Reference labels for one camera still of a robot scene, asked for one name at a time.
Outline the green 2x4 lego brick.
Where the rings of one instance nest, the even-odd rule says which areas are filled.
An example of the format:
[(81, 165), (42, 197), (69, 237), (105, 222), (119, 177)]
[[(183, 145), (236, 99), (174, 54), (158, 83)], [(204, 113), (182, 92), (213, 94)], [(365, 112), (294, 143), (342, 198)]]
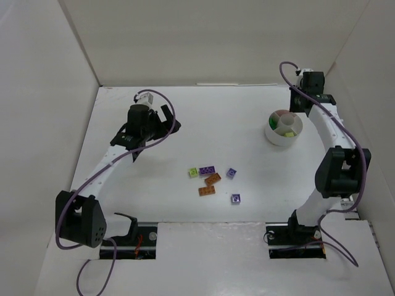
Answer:
[(278, 123), (277, 119), (270, 117), (268, 122), (272, 130), (275, 130), (277, 128), (277, 123)]

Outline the purple 2x4 lego brick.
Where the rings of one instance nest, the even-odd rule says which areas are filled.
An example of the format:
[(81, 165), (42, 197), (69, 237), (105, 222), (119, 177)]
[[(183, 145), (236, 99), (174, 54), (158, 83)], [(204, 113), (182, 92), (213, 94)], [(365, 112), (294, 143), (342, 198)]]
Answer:
[(204, 167), (199, 168), (199, 174), (201, 176), (212, 175), (215, 173), (216, 173), (216, 170), (215, 170), (214, 166), (204, 166)]

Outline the orange 2x4 lego brick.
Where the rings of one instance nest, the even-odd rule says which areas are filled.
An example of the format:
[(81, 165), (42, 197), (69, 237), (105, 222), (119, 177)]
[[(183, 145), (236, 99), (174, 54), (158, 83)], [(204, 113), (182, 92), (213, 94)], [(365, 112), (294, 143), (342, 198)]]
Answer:
[(213, 184), (219, 182), (221, 180), (221, 176), (218, 173), (215, 173), (204, 180), (206, 186), (212, 186)]

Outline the lavender 2x2 lego brick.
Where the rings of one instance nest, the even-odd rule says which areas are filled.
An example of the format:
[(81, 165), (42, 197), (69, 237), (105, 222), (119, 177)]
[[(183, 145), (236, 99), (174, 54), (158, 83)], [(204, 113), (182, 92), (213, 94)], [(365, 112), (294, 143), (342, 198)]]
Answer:
[(231, 195), (231, 203), (232, 204), (240, 204), (241, 196), (239, 194), (232, 194)]
[(236, 172), (237, 171), (235, 169), (229, 168), (229, 170), (227, 171), (227, 177), (233, 179), (235, 177)]

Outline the red 2x4 lego brick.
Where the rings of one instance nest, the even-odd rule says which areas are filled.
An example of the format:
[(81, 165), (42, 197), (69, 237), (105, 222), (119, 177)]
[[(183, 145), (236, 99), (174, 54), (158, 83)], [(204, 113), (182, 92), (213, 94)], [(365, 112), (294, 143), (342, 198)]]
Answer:
[(291, 114), (292, 116), (294, 116), (293, 112), (290, 112), (289, 110), (277, 110), (275, 111), (275, 113), (280, 117), (282, 115), (286, 115), (286, 114)]

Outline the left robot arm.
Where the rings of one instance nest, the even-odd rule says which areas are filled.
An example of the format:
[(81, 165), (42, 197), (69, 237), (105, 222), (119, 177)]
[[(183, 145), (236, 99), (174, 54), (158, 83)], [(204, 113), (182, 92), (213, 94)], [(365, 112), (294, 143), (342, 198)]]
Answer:
[(102, 160), (72, 191), (56, 197), (56, 245), (61, 250), (97, 247), (104, 239), (107, 221), (100, 201), (104, 187), (123, 164), (135, 162), (142, 151), (155, 147), (180, 129), (171, 102), (161, 106), (165, 120), (148, 102), (131, 105), (127, 121), (116, 132)]

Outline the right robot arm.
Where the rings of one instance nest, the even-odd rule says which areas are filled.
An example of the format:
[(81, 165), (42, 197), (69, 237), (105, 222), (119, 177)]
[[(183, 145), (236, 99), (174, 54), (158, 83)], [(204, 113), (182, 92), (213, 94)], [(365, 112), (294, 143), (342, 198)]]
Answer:
[(324, 93), (325, 77), (311, 69), (297, 70), (297, 90), (291, 90), (289, 110), (305, 113), (314, 124), (325, 148), (325, 156), (315, 173), (315, 189), (307, 201), (288, 219), (288, 231), (297, 239), (311, 237), (318, 229), (318, 219), (341, 198), (360, 191), (366, 174), (361, 156), (370, 164), (371, 153), (357, 150), (355, 141), (344, 131), (336, 101)]

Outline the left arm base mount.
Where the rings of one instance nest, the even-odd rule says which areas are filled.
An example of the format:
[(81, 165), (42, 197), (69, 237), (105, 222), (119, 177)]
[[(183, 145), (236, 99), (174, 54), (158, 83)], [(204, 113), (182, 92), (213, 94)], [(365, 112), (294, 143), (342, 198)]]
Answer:
[(132, 240), (127, 234), (114, 236), (117, 245), (117, 260), (155, 260), (157, 245), (157, 223), (140, 223), (137, 235)]

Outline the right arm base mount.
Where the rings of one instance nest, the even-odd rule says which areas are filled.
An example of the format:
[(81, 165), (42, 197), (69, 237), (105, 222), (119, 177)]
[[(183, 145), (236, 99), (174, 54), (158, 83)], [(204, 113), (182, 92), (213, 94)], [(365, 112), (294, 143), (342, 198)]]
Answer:
[(264, 241), (268, 244), (270, 259), (325, 259), (318, 227), (292, 229), (287, 223), (267, 223)]

